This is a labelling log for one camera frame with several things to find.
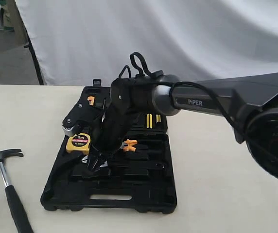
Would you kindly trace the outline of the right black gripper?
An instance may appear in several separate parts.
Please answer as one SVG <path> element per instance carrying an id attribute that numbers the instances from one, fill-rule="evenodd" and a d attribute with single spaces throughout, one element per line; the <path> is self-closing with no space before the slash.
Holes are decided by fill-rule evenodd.
<path id="1" fill-rule="evenodd" d="M 141 114 L 158 114 L 153 104 L 157 82 L 151 78 L 117 78 L 110 87 L 111 103 L 104 120 L 92 125 L 90 157 L 107 159 L 121 146 L 127 132 Z"/>

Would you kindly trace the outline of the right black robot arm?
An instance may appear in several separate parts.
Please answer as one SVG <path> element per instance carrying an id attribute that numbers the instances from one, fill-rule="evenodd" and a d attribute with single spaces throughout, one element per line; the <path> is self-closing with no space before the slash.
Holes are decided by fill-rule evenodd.
<path id="1" fill-rule="evenodd" d="M 278 178 L 278 73 L 199 82 L 182 82 L 161 72 L 120 77 L 111 84 L 110 98 L 91 136 L 90 171 L 121 147 L 140 114 L 173 116 L 188 110 L 223 116 L 235 140 L 246 143 L 258 165 Z"/>

